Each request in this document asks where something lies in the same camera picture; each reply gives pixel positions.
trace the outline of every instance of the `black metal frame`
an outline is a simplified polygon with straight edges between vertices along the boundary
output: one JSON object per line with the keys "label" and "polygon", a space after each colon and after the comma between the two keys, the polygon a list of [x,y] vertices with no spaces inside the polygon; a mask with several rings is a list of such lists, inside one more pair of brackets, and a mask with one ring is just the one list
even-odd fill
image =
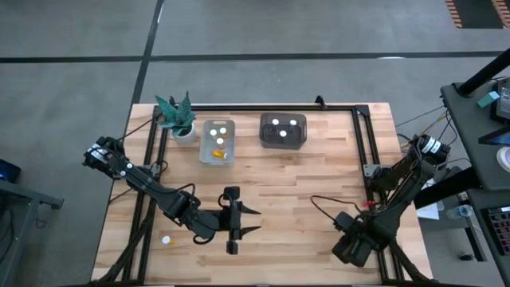
{"label": "black metal frame", "polygon": [[[325,104],[324,99],[321,96],[318,96],[316,98],[316,102],[314,104],[215,104],[215,105],[194,105],[193,106],[194,111],[261,111],[261,112],[267,112],[267,111],[324,111],[324,112],[350,112],[353,120],[353,126],[354,126],[354,132],[356,136],[356,144],[358,148],[359,153],[359,164],[360,164],[360,170],[361,174],[364,178],[363,182],[365,185],[365,192],[367,196],[367,200],[373,200],[374,195],[371,191],[368,189],[367,181],[365,179],[365,176],[363,174],[363,165],[369,164],[367,160],[367,153],[365,151],[364,142],[363,142],[363,134],[361,130],[361,124],[359,117],[363,116],[364,122],[367,128],[367,139],[369,142],[369,146],[371,149],[371,155],[372,155],[372,161],[373,164],[379,164],[379,153],[377,149],[377,145],[375,142],[375,134],[374,129],[372,127],[371,123],[371,114],[370,109],[368,105],[365,104],[357,104],[357,105],[342,105],[342,104]],[[145,158],[144,158],[144,164],[150,164],[151,163],[151,155],[153,151],[153,146],[155,142],[155,134],[156,134],[156,126],[157,126],[157,119],[159,116],[159,108],[155,106],[155,109],[152,114],[152,122],[151,127],[149,130],[149,136],[147,138],[147,146],[146,146],[146,152],[145,152]],[[157,162],[161,162],[164,159],[165,156],[165,147],[167,143],[167,136],[168,131],[166,129],[162,130],[161,134],[161,140],[159,143],[159,150],[157,155]],[[387,197],[385,194],[380,194],[380,198],[383,201],[387,200]],[[135,204],[135,210],[133,214],[133,220],[131,225],[131,233],[130,233],[130,240],[133,238],[139,236],[139,230],[140,230],[140,219],[142,216],[143,211],[143,200],[145,195],[142,193],[138,193],[136,204]],[[140,256],[140,262],[139,262],[139,269],[137,272],[136,279],[131,279],[131,273],[132,273],[132,254],[129,256],[129,259],[125,262],[124,265],[124,272],[122,274],[121,281],[104,281],[104,282],[94,282],[95,286],[118,286],[118,285],[143,285],[145,281],[145,275],[147,273],[147,260],[148,260],[148,254],[150,250],[150,244],[151,244],[151,234],[152,234],[152,223],[154,221],[155,217],[155,202],[154,200],[151,200],[149,203],[149,208],[146,213],[144,222],[149,222],[149,227],[146,229],[143,233],[143,246],[141,250],[141,256]],[[403,277],[403,271],[402,266],[398,262],[397,258],[395,257],[394,253],[391,252],[393,264],[394,264],[394,270],[395,270],[395,276],[396,281],[404,282]],[[381,277],[381,282],[388,282],[388,280],[391,280],[388,276],[388,270],[386,266],[386,259],[383,252],[378,252],[378,264],[379,264],[379,273]]]}

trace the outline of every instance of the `blue object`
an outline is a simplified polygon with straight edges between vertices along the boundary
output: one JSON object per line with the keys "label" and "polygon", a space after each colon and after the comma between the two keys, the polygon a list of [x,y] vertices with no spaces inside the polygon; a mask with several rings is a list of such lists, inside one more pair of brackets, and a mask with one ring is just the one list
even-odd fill
{"label": "blue object", "polygon": [[487,95],[483,96],[481,99],[477,101],[480,108],[485,108],[488,105],[492,104],[495,100],[499,99],[500,95],[497,92],[490,92]]}

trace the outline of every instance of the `wooden tabletop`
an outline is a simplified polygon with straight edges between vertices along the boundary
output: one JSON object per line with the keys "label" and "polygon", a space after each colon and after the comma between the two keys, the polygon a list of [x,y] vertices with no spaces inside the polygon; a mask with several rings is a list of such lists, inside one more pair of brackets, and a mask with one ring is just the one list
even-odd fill
{"label": "wooden tabletop", "polygon": [[[382,164],[402,158],[390,106],[369,104],[379,157]],[[131,110],[128,131],[151,118],[152,104],[137,104]],[[146,284],[168,285],[252,285],[252,284],[351,284],[379,283],[375,253],[364,268],[345,265],[332,252],[343,233],[321,214],[310,195],[325,195],[357,202],[366,201],[356,138],[349,112],[299,112],[308,121],[308,140],[299,151],[266,149],[258,138],[260,112],[197,112],[195,127],[200,135],[204,120],[229,119],[236,124],[236,150],[232,167],[204,167],[198,160],[200,139],[192,147],[179,147],[170,136],[165,160],[170,167],[161,183],[180,187],[197,185],[201,208],[216,209],[218,196],[226,186],[241,187],[243,203],[261,215],[243,214],[243,226],[262,226],[239,243],[239,254],[226,253],[228,233],[218,232],[207,245],[192,242],[193,233],[178,227],[156,212],[148,258]],[[148,126],[125,140],[126,155],[142,164]],[[156,133],[156,158],[160,131]],[[366,153],[371,161],[366,132]],[[112,197],[127,190],[125,182],[114,184]],[[104,275],[126,246],[131,228],[136,193],[130,192],[108,208],[92,279]],[[356,215],[353,206],[318,199],[329,214],[340,211]],[[163,236],[171,243],[164,245]],[[398,242],[410,260],[431,277],[422,233],[414,206],[401,217]],[[392,274],[390,256],[387,265]],[[138,269],[135,260],[134,270]]]}

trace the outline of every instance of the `green plant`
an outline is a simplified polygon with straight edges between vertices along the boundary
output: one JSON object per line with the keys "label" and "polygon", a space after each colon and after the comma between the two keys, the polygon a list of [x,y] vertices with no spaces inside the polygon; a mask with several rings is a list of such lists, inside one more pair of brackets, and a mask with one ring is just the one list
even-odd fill
{"label": "green plant", "polygon": [[186,92],[186,97],[177,108],[174,108],[168,101],[156,96],[161,112],[167,118],[167,121],[159,122],[162,128],[171,128],[174,136],[185,136],[191,132],[195,114],[191,111],[190,95]]}

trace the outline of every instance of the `gray floor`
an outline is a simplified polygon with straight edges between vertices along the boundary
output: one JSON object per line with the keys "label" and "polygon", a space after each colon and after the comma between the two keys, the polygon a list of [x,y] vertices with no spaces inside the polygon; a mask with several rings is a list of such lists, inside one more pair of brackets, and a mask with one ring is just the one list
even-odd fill
{"label": "gray floor", "polygon": [[[154,8],[155,0],[4,0],[0,57],[140,56]],[[508,36],[456,29],[442,0],[166,0],[153,54],[488,51],[507,49]],[[400,123],[440,106],[442,85],[490,60],[151,63],[141,102],[186,90],[196,103],[310,102],[320,94],[390,102]],[[138,71],[139,63],[0,64],[0,158],[23,168],[21,184],[65,198],[62,210],[41,208],[49,223],[33,229],[22,258],[30,272],[21,271],[16,286],[89,279],[112,183],[82,167],[82,154],[97,137],[122,134]],[[412,136],[440,114],[398,131]],[[460,140],[453,147],[453,159],[465,156]],[[436,279],[501,284],[490,262],[456,260],[451,242],[463,233],[423,232]]]}

